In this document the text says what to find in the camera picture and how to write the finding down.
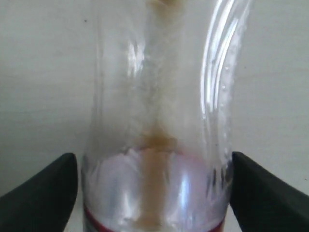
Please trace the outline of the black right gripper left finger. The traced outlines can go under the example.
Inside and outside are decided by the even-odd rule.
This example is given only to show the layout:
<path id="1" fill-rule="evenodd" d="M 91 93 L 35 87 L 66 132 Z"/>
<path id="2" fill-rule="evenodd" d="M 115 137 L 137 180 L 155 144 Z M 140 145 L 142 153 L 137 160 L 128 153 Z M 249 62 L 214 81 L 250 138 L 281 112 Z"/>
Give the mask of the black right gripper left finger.
<path id="1" fill-rule="evenodd" d="M 0 230 L 62 232 L 77 192 L 77 158 L 66 153 L 0 198 Z"/>

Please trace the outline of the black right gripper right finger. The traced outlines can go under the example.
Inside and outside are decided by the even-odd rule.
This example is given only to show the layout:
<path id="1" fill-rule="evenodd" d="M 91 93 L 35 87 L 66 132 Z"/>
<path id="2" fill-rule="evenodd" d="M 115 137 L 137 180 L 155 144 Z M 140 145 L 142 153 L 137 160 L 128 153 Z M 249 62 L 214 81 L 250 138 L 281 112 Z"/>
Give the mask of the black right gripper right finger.
<path id="1" fill-rule="evenodd" d="M 309 197 L 241 152 L 233 153 L 230 205 L 243 232 L 307 232 Z"/>

